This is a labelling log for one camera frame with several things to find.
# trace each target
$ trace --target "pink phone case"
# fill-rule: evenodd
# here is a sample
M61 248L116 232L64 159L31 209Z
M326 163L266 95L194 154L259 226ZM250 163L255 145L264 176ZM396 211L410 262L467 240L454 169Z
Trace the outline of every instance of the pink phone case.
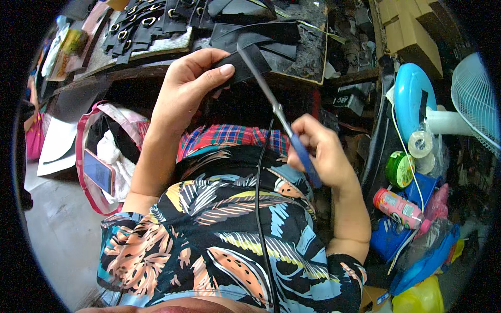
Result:
M114 197L115 196L115 170L113 169L113 167L111 167L110 165L104 163L103 161L101 161L94 153L92 153L92 151L90 151L89 149L85 149L85 151L89 152L90 155L92 155L96 160L99 161L99 163L103 164L104 166L106 166L110 171L111 171L111 196ZM90 180L92 180L93 183L96 184L96 182L91 178L89 177L87 174L85 174L85 176L87 176Z

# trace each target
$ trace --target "roll of tape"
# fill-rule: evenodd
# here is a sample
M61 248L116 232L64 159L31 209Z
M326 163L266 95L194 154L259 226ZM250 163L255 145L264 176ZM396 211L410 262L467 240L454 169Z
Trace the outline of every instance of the roll of tape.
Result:
M409 153L416 159L424 158L433 148L433 138L423 130L413 132L410 135L407 147Z
M435 167L435 156L428 153L424 158L416 159L416 172L426 175Z

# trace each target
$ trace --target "bottle cap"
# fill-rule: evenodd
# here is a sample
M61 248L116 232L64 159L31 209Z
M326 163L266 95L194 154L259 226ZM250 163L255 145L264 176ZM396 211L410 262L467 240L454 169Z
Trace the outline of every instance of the bottle cap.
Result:
M429 219L425 219L421 224L419 230L421 230L422 232L427 232L430 229L430 226L431 226L431 221Z

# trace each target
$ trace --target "concrete floor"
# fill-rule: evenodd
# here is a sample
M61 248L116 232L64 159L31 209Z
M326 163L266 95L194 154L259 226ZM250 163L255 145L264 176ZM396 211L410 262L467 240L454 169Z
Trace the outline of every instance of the concrete floor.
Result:
M73 311L97 286L103 216L77 182L38 177L37 168L38 163L26 168L25 189L34 203L25 212L31 244L49 282Z

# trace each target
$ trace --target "white towel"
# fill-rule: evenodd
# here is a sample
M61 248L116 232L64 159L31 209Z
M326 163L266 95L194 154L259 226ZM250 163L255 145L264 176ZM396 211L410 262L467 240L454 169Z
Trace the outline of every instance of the white towel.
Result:
M115 196L112 197L106 191L103 191L106 200L110 204L124 202L130 191L132 173L136 165L124 157L117 148L110 130L104 133L103 139L97 143L97 157L115 170Z

